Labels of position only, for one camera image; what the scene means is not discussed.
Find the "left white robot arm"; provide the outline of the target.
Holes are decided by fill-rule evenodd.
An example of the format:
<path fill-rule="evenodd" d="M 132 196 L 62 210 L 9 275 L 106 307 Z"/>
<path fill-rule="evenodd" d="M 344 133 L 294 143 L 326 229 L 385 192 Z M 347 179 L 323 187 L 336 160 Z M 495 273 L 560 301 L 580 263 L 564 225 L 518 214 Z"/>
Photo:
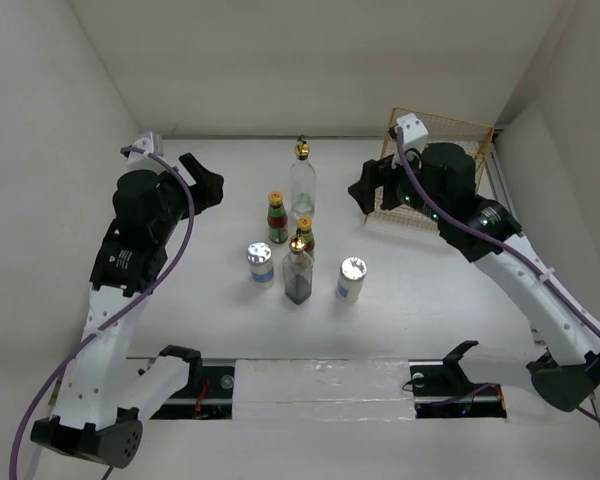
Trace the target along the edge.
<path fill-rule="evenodd" d="M 66 374 L 49 417 L 34 422 L 30 439 L 60 455 L 124 469 L 137 454 L 145 423 L 175 393 L 196 394 L 203 384 L 199 351 L 168 345 L 147 371 L 122 385 L 131 339 L 148 297 L 184 254 L 166 246 L 180 221 L 221 203 L 224 179 L 190 153 L 162 173 L 138 169 L 117 181 L 115 217 L 89 278 L 89 310 L 82 339 L 64 360 Z"/>

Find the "clear glass oil bottle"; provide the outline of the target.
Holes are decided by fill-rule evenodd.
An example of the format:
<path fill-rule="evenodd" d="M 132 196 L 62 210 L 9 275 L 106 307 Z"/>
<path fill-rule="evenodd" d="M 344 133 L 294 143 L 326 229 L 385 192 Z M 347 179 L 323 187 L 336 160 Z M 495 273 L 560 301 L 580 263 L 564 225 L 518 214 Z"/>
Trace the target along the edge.
<path fill-rule="evenodd" d="M 312 217 L 316 205 L 316 171 L 309 161 L 310 146 L 301 135 L 294 146 L 296 160 L 290 167 L 292 212 L 296 218 Z"/>

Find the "dark liquid glass bottle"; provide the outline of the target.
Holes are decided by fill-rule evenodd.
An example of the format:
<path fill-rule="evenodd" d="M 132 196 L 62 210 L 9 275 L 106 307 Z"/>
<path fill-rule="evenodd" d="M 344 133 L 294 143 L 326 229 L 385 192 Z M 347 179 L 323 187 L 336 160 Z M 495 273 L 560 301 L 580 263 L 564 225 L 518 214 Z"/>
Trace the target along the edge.
<path fill-rule="evenodd" d="M 295 305 L 304 303 L 312 293 L 313 259 L 300 233 L 290 238 L 282 269 L 286 297 Z"/>

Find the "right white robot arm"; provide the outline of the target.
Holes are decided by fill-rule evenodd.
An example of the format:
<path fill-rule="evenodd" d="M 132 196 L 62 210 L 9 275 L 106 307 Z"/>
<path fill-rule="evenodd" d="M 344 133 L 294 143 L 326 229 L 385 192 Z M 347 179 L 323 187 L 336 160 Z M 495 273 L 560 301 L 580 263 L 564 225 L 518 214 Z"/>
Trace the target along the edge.
<path fill-rule="evenodd" d="M 476 191 L 475 162 L 454 143 L 369 160 L 348 192 L 365 214 L 410 207 L 490 277 L 529 321 L 545 353 L 528 364 L 531 385 L 554 408 L 571 412 L 600 385 L 600 322 L 538 258 L 521 225 L 500 203 Z"/>

